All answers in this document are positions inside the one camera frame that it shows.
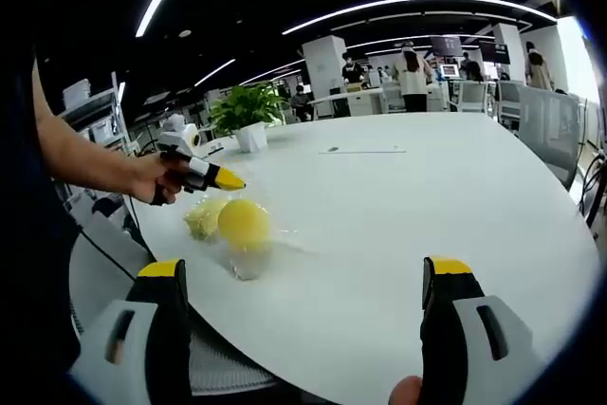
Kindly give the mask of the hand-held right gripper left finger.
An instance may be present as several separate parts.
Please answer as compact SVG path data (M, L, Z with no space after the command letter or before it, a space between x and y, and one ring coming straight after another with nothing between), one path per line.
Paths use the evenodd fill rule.
M153 262L81 337L69 374L95 404L191 404L185 261Z

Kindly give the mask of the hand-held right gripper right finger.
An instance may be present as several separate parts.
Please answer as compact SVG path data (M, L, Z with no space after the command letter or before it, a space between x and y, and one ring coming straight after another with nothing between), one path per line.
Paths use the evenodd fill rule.
M511 404L534 379L532 332L460 260L424 259L421 404Z

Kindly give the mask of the person's left hand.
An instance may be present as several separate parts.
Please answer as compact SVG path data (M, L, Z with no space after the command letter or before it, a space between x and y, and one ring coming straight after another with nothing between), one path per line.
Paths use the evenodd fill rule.
M165 153L129 158L128 194L153 206L175 203L182 191L188 163Z

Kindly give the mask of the person's right hand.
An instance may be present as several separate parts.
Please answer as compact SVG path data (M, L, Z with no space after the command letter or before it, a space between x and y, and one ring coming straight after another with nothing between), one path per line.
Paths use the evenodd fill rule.
M389 405L416 405L421 393L422 378L407 376L400 380L389 397Z

